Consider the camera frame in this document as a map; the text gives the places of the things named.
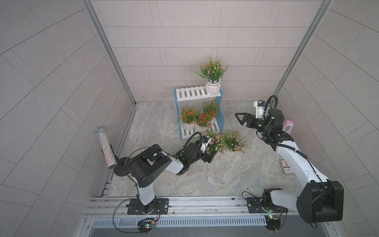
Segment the red flower pot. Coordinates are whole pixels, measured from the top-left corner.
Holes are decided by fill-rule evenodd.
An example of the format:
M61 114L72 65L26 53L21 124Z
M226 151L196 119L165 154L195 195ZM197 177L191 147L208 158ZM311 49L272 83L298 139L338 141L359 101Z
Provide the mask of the red flower pot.
M187 132L194 130L194 125L196 121L196 117L198 115L198 110L196 107L183 107L179 120L181 121L181 124L183 126L183 129Z
M203 115L202 111L197 111L194 117L194 131L205 134L208 131L210 124L207 121L207 118Z
M205 101L203 102L203 115L207 118L209 124L212 124L220 110L220 104L215 100Z

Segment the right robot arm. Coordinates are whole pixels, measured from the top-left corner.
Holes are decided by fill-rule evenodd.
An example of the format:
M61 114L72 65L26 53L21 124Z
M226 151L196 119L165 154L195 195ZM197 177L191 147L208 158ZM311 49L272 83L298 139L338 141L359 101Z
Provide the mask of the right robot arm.
M284 115L277 105L278 98L272 95L267 101L254 102L255 115L235 114L241 125L255 129L262 140L284 158L303 188L299 196L286 193L281 188L265 189L261 197L263 211L272 213L277 207L292 210L308 224L341 221L343 186L339 181L331 181L300 151L291 135L283 130Z

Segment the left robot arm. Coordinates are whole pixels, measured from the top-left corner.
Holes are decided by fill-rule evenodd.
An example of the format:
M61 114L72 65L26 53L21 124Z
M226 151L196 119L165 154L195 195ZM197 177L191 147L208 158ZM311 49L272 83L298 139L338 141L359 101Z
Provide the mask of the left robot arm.
M206 161L208 146L211 138L200 132L195 132L186 141L183 148L176 154L170 155L163 148L154 144L135 157L127 157L125 160L125 172L131 175L137 188L138 205L145 209L145 213L151 212L156 203L153 182L164 172L175 175L187 172L190 165L203 160Z

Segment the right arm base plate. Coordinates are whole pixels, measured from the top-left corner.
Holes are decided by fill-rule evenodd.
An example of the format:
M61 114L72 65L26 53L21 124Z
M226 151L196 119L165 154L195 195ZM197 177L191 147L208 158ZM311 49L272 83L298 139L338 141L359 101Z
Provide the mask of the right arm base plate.
M271 206L271 207L263 207L261 203L261 198L255 198L255 197L247 197L245 198L248 211L250 214L256 214L256 213L281 213L280 208L278 206Z

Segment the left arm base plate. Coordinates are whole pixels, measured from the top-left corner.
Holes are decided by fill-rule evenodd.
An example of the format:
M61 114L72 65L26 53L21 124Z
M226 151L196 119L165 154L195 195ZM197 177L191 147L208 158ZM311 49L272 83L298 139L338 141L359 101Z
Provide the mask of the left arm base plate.
M166 215L168 213L169 199L155 198L147 205L143 205L138 198L132 198L126 205L128 215Z

